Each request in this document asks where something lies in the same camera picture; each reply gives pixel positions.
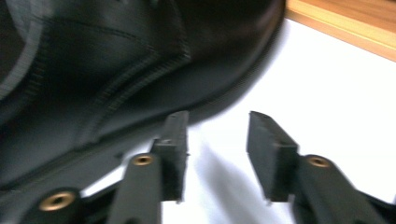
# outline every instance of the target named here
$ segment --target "brass screw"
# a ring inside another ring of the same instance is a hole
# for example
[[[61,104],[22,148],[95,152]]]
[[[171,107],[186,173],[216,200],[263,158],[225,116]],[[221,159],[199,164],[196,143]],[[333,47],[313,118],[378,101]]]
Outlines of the brass screw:
[[[310,157],[310,158],[308,158],[308,161],[312,165],[322,167],[322,168],[327,168],[330,166],[330,163],[321,157]]]
[[[149,165],[152,163],[152,157],[150,156],[139,156],[134,158],[135,165]]]
[[[56,211],[67,207],[76,199],[76,195],[70,191],[63,191],[53,194],[41,202],[39,208],[41,211]]]

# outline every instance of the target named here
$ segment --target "black leather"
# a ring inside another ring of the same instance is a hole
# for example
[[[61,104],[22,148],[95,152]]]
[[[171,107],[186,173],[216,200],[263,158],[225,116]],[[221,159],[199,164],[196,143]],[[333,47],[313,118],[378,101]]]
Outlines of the black leather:
[[[133,143],[118,135],[181,109],[205,112],[242,86],[285,7],[284,0],[7,3],[25,45],[0,79],[0,222],[18,220],[24,208],[16,212],[16,201],[27,206],[56,185],[85,187],[119,164],[92,169]],[[93,155],[112,141],[124,145]],[[84,174],[66,169],[74,163]]]

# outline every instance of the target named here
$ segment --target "wooden edge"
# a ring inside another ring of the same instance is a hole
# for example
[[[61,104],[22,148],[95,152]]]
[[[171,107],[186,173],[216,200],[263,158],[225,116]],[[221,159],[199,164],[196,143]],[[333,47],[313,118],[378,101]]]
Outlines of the wooden edge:
[[[288,0],[286,17],[396,62],[396,34],[361,21]]]

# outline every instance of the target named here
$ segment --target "white table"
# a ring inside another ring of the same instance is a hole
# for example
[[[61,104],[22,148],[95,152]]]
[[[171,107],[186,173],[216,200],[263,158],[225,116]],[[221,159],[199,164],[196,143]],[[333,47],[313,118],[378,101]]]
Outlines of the white table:
[[[263,72],[238,102],[189,128],[184,202],[163,203],[164,224],[293,223],[290,204],[262,197],[246,153],[250,110],[275,119],[300,154],[327,157],[357,189],[395,203],[396,63],[286,20]]]

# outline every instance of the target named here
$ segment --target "wooden surface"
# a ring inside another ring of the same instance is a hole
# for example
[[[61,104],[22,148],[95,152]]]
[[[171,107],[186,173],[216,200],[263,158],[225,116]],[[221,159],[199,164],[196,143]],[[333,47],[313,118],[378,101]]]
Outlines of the wooden surface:
[[[396,0],[288,0],[287,17],[396,62]]]

